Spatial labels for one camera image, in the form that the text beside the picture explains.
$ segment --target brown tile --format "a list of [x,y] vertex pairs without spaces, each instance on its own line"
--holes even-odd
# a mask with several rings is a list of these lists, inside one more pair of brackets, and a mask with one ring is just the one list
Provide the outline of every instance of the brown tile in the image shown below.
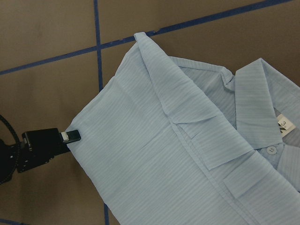
[[[91,52],[0,76],[0,112],[19,135],[63,131],[97,93],[97,54]],[[0,130],[5,142],[9,135]],[[103,201],[70,152],[15,172],[0,185],[0,202],[0,218],[31,225],[104,224]]]
[[100,1],[101,43],[249,5],[260,0]]
[[0,1],[0,71],[95,45],[93,1]]
[[[168,55],[222,65],[233,73],[263,58],[300,86],[299,8],[300,2],[292,1],[152,38]],[[103,50],[107,78],[133,43]]]
[[118,222],[116,217],[114,217],[114,215],[110,210],[108,211],[108,215],[109,215],[109,225],[120,225],[120,223]]

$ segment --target blue grout line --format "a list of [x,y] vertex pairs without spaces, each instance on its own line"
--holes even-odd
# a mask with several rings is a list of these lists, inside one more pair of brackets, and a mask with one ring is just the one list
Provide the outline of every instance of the blue grout line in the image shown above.
[[108,206],[104,203],[104,221],[105,225],[109,225]]
[[95,14],[95,29],[96,29],[96,43],[97,43],[97,61],[98,61],[98,80],[99,91],[103,89],[102,79],[102,59],[101,59],[101,41],[100,41],[100,22],[98,12],[98,0],[94,0],[94,14]]
[[15,222],[15,221],[12,221],[12,220],[1,219],[1,218],[0,218],[0,223],[9,224],[9,225],[26,225],[24,223],[19,223],[19,222]]
[[[146,32],[146,34],[149,37],[151,37],[151,36],[155,36],[155,35],[158,35],[158,34],[168,33],[170,31],[179,30],[179,29],[199,25],[199,24],[202,24],[202,23],[211,22],[211,21],[214,21],[214,20],[218,20],[218,19],[233,16],[233,15],[238,15],[238,14],[250,12],[250,11],[261,9],[261,8],[266,8],[266,7],[278,5],[278,4],[289,2],[289,1],[292,1],[292,0],[266,0],[266,1],[261,1],[261,2],[250,4],[250,5],[247,5],[247,6],[242,6],[242,7],[230,9],[230,10],[227,10],[227,11],[224,11],[224,12],[220,12],[220,13],[204,16],[204,17],[201,17],[201,18],[197,18],[197,19],[194,19],[194,20],[190,20],[190,21],[174,24],[174,25],[171,25],[171,26],[163,27],[163,28],[159,29],[158,31],[154,31],[154,30],[153,31],[148,31],[148,32]],[[55,56],[55,57],[52,57],[52,58],[49,58],[49,59],[46,59],[46,60],[41,60],[41,61],[29,63],[29,64],[22,65],[22,66],[19,66],[19,67],[14,67],[14,68],[11,68],[11,69],[3,70],[3,71],[0,71],[0,75],[8,74],[8,73],[15,72],[15,71],[22,70],[22,69],[27,69],[27,68],[30,68],[30,67],[35,67],[35,66],[46,64],[46,63],[49,63],[49,62],[54,62],[54,61],[70,58],[70,57],[77,56],[77,55],[80,55],[80,54],[85,54],[85,53],[90,53],[90,52],[93,52],[93,51],[97,51],[99,90],[101,90],[102,86],[103,86],[103,84],[102,84],[103,80],[102,80],[101,49],[113,47],[113,46],[116,46],[116,45],[121,45],[121,44],[128,43],[128,42],[132,42],[132,41],[135,40],[135,38],[133,36],[130,36],[130,37],[126,37],[126,38],[121,39],[121,40],[115,40],[115,41],[111,41],[111,42],[101,44],[100,43],[99,20],[96,20],[96,17],[99,18],[98,1],[97,0],[94,0],[94,11],[95,11],[95,26],[96,26],[97,46],[93,46],[93,47],[90,47],[90,48],[85,48],[85,49],[82,49],[82,50],[79,50],[79,51],[71,52],[71,53],[68,53],[68,54],[60,55],[60,56]]]
[[90,48],[85,48],[85,49],[75,51],[75,52],[71,52],[71,53],[68,53],[68,54],[48,58],[46,60],[41,60],[41,61],[26,64],[26,65],[22,65],[22,66],[19,66],[19,67],[3,70],[3,71],[0,71],[0,75],[8,74],[8,73],[15,72],[15,71],[22,70],[22,69],[27,69],[27,68],[30,68],[30,67],[43,65],[43,64],[46,64],[46,63],[49,63],[49,62],[63,60],[63,59],[66,59],[66,58],[70,58],[70,57],[85,54],[85,53],[90,53],[90,52],[96,51],[96,49],[97,49],[97,47],[93,46],[93,47],[90,47]]
[[[247,6],[242,6],[242,7],[239,7],[239,8],[230,9],[230,10],[227,10],[227,11],[224,11],[224,12],[220,12],[220,13],[204,16],[204,17],[201,17],[201,18],[193,19],[193,20],[190,20],[190,21],[181,22],[181,23],[174,24],[174,25],[171,25],[171,26],[163,27],[163,28],[159,29],[158,31],[154,31],[154,30],[148,31],[148,32],[146,32],[146,34],[147,34],[148,37],[151,37],[151,36],[155,36],[155,35],[159,35],[159,34],[168,33],[170,31],[180,30],[180,29],[183,29],[183,28],[199,25],[199,24],[202,24],[202,23],[207,23],[207,22],[211,22],[211,21],[214,21],[214,20],[219,20],[219,19],[230,17],[230,16],[233,16],[233,15],[238,15],[238,14],[250,12],[250,11],[253,11],[253,10],[261,9],[261,8],[266,8],[266,7],[269,7],[269,6],[274,6],[274,5],[289,2],[289,1],[292,1],[292,0],[266,0],[266,1],[261,1],[261,2],[250,4],[250,5],[247,5]],[[135,40],[135,38],[133,36],[130,36],[130,37],[126,37],[126,38],[121,39],[121,40],[115,40],[115,41],[107,42],[107,43],[104,43],[104,44],[101,45],[101,49],[113,47],[113,46],[116,46],[116,45],[121,45],[121,44],[128,43],[128,42],[131,42],[131,41],[134,41],[134,40]]]

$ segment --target shirt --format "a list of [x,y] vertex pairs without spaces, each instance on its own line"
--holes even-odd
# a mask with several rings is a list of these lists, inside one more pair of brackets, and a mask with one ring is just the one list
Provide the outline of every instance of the shirt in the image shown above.
[[[79,130],[81,141],[68,146],[118,221],[299,224],[299,193],[245,139],[238,110],[246,132],[234,128],[235,102],[217,103],[235,98],[238,80],[224,67],[170,58],[145,33],[135,38],[116,75],[68,128]],[[211,85],[223,81],[211,95],[197,85],[211,87],[209,76]]]

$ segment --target floor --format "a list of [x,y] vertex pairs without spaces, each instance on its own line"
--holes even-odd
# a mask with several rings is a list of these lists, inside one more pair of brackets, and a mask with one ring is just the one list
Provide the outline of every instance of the floor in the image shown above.
[[[145,31],[168,55],[235,72],[263,58],[300,86],[298,0],[2,0],[0,113],[64,131]],[[0,124],[0,138],[13,139]],[[71,153],[0,186],[0,225],[117,225]]]

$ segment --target button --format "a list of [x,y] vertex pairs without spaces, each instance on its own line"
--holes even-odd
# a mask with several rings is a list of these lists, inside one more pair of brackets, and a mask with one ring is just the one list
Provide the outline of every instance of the button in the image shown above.
[[275,155],[277,153],[277,149],[274,146],[269,146],[267,147],[267,153],[269,155]]

